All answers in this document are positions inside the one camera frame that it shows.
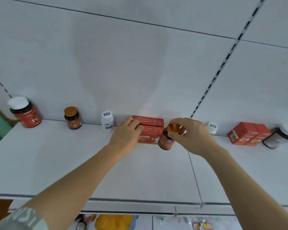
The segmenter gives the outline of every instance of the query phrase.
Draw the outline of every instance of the stacked red boxes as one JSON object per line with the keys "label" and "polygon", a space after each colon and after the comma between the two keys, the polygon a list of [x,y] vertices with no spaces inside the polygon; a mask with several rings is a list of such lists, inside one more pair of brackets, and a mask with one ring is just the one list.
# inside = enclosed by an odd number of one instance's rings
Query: stacked red boxes
{"label": "stacked red boxes", "polygon": [[233,144],[245,145],[259,134],[257,127],[253,123],[239,123],[227,136]]}
{"label": "stacked red boxes", "polygon": [[163,119],[149,118],[143,116],[132,116],[133,119],[139,120],[140,124],[143,125],[144,129],[140,134],[139,143],[153,143],[158,144],[160,135],[164,130]]}
{"label": "stacked red boxes", "polygon": [[271,135],[270,130],[264,124],[255,124],[255,126],[258,129],[259,134],[248,141],[245,144],[247,146],[256,146],[259,142],[263,141],[265,138]]}

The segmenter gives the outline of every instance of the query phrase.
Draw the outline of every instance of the sleeve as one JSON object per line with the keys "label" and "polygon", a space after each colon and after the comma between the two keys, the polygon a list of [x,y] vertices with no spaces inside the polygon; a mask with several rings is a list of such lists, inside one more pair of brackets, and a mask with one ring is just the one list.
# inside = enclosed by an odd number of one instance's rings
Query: sleeve
{"label": "sleeve", "polygon": [[46,221],[36,211],[23,207],[0,221],[0,230],[48,230]]}

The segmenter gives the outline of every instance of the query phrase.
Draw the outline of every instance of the white pill bottle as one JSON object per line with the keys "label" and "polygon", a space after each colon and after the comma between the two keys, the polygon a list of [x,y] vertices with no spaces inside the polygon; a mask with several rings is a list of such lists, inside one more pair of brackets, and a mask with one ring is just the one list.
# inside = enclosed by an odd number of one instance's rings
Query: white pill bottle
{"label": "white pill bottle", "polygon": [[113,115],[110,111],[102,112],[101,125],[105,131],[113,131]]}

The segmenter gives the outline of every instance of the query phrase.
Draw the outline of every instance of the forearm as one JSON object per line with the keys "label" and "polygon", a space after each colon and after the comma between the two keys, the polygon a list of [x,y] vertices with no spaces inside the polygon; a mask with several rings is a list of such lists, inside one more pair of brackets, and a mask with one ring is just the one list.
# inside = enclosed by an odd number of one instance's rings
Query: forearm
{"label": "forearm", "polygon": [[118,155],[113,149],[105,146],[24,206],[33,208],[42,215],[49,230],[69,228],[101,180],[119,161]]}
{"label": "forearm", "polygon": [[265,192],[223,148],[205,158],[210,164],[244,230],[279,229],[288,213]]}

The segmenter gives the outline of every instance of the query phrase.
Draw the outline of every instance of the hand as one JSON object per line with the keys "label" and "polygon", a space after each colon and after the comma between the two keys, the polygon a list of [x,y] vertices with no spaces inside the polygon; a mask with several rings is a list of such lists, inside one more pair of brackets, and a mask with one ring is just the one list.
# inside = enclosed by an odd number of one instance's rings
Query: hand
{"label": "hand", "polygon": [[189,118],[177,118],[171,120],[170,123],[183,126],[187,130],[184,135],[169,132],[168,136],[176,140],[189,152],[205,158],[208,153],[220,148],[202,122]]}
{"label": "hand", "polygon": [[143,129],[144,127],[139,125],[139,120],[128,117],[114,130],[108,146],[121,156],[125,156],[135,148]]}

